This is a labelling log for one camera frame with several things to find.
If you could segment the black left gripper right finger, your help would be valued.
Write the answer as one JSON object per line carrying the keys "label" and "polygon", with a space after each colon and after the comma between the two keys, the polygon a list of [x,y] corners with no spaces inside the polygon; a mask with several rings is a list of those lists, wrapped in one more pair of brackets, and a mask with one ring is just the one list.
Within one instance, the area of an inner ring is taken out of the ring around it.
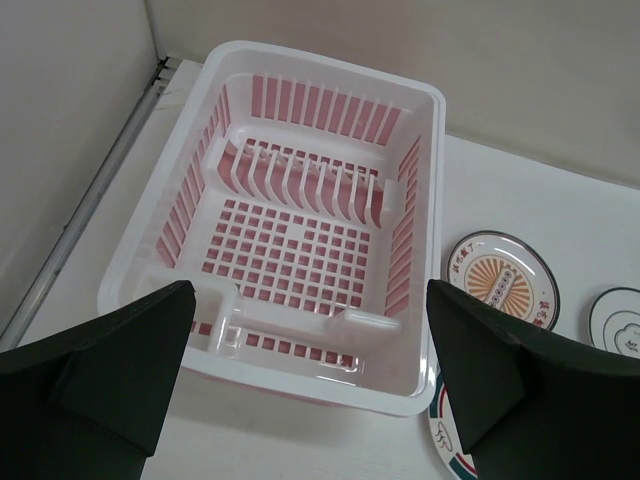
{"label": "black left gripper right finger", "polygon": [[481,479],[636,479],[639,362],[430,280],[426,310],[461,447]]}

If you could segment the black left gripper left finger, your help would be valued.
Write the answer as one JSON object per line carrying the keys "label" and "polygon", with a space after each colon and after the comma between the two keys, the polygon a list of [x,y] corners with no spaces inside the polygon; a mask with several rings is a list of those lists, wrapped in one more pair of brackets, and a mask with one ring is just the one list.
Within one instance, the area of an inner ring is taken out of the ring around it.
{"label": "black left gripper left finger", "polygon": [[1,355],[4,479],[138,479],[196,310],[181,280]]}

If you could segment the green red rimmed plate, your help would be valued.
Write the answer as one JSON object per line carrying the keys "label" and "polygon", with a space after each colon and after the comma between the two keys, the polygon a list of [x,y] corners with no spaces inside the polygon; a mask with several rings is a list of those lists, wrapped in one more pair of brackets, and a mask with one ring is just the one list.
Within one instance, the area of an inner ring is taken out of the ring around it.
{"label": "green red rimmed plate", "polygon": [[477,472],[470,455],[463,452],[449,403],[443,376],[438,373],[436,389],[427,410],[431,436],[438,455],[456,479],[476,480]]}

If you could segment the white plate grey emblem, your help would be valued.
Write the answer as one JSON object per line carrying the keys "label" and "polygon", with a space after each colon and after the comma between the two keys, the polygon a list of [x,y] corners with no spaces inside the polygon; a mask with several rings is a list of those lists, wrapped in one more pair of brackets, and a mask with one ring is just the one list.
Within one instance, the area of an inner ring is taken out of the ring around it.
{"label": "white plate grey emblem", "polygon": [[639,290],[617,287],[600,294],[589,311],[589,336],[597,349],[638,359]]}

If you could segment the orange sunburst plate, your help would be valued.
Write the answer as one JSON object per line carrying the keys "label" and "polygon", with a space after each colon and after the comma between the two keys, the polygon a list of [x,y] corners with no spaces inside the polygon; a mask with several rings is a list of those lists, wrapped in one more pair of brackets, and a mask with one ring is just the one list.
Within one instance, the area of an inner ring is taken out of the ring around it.
{"label": "orange sunburst plate", "polygon": [[473,232],[453,247],[446,280],[481,302],[551,331],[559,318],[560,292],[544,259],[517,237]]}

